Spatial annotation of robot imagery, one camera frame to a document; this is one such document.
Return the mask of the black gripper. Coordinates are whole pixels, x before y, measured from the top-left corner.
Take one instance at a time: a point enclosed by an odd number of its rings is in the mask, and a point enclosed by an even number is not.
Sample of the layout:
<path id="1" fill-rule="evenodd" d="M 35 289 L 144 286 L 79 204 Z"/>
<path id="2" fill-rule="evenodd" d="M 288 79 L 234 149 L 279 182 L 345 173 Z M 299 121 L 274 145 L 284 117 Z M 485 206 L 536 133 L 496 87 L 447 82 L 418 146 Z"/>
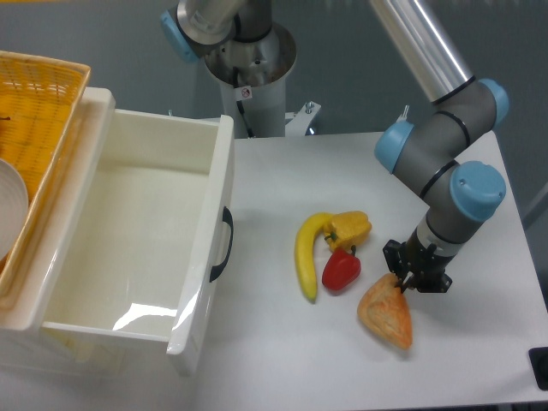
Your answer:
<path id="1" fill-rule="evenodd" d="M 456 256 L 456 244 L 442 240 L 428 229 L 415 229 L 406 243 L 388 240 L 383 254 L 402 294 L 408 289 L 444 294 L 452 285 L 445 270 Z"/>

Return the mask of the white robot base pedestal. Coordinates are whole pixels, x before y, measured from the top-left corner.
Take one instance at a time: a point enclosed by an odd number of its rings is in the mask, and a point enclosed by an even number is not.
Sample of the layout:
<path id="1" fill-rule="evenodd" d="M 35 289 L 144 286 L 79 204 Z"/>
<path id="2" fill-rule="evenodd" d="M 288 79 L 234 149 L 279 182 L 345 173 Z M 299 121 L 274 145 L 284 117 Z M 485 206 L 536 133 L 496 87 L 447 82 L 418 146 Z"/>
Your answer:
<path id="1" fill-rule="evenodd" d="M 294 38 L 277 23 L 257 42 L 232 39 L 205 57 L 237 139 L 293 138 L 313 131 L 320 104 L 307 101 L 296 112 L 286 111 L 286 80 L 296 57 Z"/>

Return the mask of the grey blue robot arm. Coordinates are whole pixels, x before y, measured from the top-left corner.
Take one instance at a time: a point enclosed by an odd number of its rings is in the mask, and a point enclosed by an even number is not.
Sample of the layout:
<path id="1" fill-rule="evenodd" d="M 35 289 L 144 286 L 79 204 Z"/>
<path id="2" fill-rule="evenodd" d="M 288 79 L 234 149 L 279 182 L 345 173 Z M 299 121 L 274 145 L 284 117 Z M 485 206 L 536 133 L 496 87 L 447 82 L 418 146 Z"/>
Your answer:
<path id="1" fill-rule="evenodd" d="M 376 159 L 429 207 L 407 241 L 387 242 L 385 260 L 400 290 L 443 293 L 446 266 L 506 192 L 493 167 L 457 156 L 505 118 L 509 98 L 496 81 L 474 77 L 425 3 L 374 1 L 372 9 L 435 110 L 418 126 L 400 116 L 375 146 Z M 160 21 L 183 61 L 205 62 L 237 136 L 289 135 L 285 79 L 296 46 L 270 2 L 180 1 Z"/>

